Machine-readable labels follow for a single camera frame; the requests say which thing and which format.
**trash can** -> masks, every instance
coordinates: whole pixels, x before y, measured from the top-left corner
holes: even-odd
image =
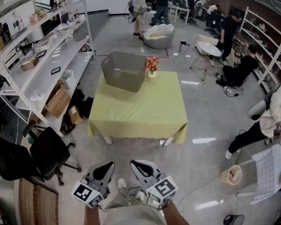
[[[231,168],[221,173],[221,182],[228,183],[230,185],[236,185],[240,182],[243,176],[243,171],[240,166],[233,165]]]
[[[111,52],[101,68],[108,85],[138,92],[145,80],[147,58],[126,52]]]
[[[225,217],[224,225],[242,225],[244,223],[244,215],[228,215]]]
[[[182,54],[187,54],[188,49],[189,49],[189,43],[181,41],[179,45],[179,52]]]

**gray plastic basket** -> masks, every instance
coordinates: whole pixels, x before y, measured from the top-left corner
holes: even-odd
[[[138,92],[145,80],[147,59],[126,52],[111,52],[101,67],[108,85]]]

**woman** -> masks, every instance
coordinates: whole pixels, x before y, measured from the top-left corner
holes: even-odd
[[[134,35],[139,36],[139,39],[144,40],[143,31],[143,12],[140,11],[141,6],[147,7],[145,0],[132,0],[133,16],[136,18]]]

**bean bag chair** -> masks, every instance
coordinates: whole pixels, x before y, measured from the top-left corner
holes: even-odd
[[[144,43],[155,49],[165,49],[171,46],[174,38],[174,27],[169,24],[155,25],[144,33]]]

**white round table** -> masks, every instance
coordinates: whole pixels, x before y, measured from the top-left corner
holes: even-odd
[[[202,49],[204,52],[203,53],[200,53],[198,55],[198,57],[193,61],[193,63],[191,64],[191,66],[189,67],[190,69],[192,69],[193,65],[195,64],[195,62],[199,59],[200,56],[204,56],[205,57],[205,68],[204,68],[204,75],[203,75],[203,78],[202,78],[202,81],[204,81],[205,77],[206,77],[206,74],[207,74],[207,71],[208,71],[208,68],[210,66],[209,62],[208,62],[208,57],[206,58],[206,56],[210,56],[210,55],[213,55],[215,57],[218,57],[221,55],[221,51],[214,45],[212,45],[211,43],[209,42],[203,42],[203,41],[200,41],[198,42],[198,46],[200,47],[200,49]]]

